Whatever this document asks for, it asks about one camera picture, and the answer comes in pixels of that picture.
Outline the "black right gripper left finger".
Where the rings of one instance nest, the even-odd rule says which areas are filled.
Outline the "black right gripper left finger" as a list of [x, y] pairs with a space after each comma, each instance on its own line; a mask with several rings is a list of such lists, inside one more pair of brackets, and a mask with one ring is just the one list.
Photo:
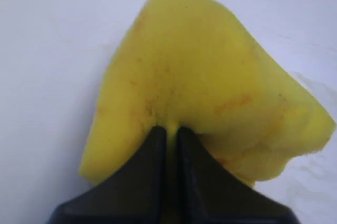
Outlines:
[[88, 192], [54, 210], [48, 223], [160, 223], [166, 130], [155, 126], [132, 157]]

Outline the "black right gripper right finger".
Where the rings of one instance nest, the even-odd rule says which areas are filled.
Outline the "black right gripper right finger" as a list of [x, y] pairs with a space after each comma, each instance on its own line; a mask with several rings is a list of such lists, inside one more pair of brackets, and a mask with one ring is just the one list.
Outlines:
[[293, 211], [225, 170], [188, 128], [177, 133], [181, 223], [298, 223]]

